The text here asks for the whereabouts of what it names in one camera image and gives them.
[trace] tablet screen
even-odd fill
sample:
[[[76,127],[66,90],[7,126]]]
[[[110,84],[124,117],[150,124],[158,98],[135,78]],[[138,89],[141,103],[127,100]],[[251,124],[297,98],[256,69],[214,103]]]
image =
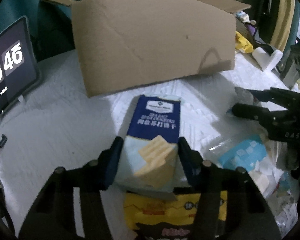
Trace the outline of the tablet screen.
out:
[[[0,34],[0,114],[38,80],[27,19]]]

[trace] textured white fabric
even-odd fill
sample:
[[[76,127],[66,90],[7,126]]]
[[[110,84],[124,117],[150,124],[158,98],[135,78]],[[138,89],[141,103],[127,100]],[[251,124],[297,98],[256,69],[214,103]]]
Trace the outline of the textured white fabric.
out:
[[[232,71],[87,98],[75,50],[40,62],[42,82],[0,124],[0,137],[8,138],[0,150],[0,180],[16,233],[57,166],[81,167],[109,148],[116,135],[125,136],[136,104],[133,98],[141,94],[182,97],[180,136],[203,155],[219,136],[240,132],[245,121],[225,116],[236,102],[235,86],[286,88],[275,74],[254,65],[249,56],[237,54]],[[111,186],[101,195],[114,240],[133,239],[124,222],[123,194]]]

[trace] yellow snack bag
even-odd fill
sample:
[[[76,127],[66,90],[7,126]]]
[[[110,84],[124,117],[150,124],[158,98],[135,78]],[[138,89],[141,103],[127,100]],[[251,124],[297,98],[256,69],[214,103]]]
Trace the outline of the yellow snack bag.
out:
[[[235,48],[243,53],[253,52],[252,44],[239,32],[235,32]]]
[[[128,227],[146,239],[183,240],[190,236],[200,193],[176,195],[176,201],[154,199],[127,193],[124,203]],[[219,227],[226,220],[227,191],[220,194]]]

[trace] blue package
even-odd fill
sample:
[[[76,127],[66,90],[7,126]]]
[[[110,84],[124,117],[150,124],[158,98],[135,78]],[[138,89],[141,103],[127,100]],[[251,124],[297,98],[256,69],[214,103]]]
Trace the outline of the blue package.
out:
[[[240,166],[249,172],[255,168],[257,161],[262,161],[266,156],[266,147],[260,136],[255,134],[227,151],[218,161],[225,169],[235,170]]]
[[[179,126],[180,101],[141,95],[127,135],[146,140],[161,135],[168,143],[178,143]]]

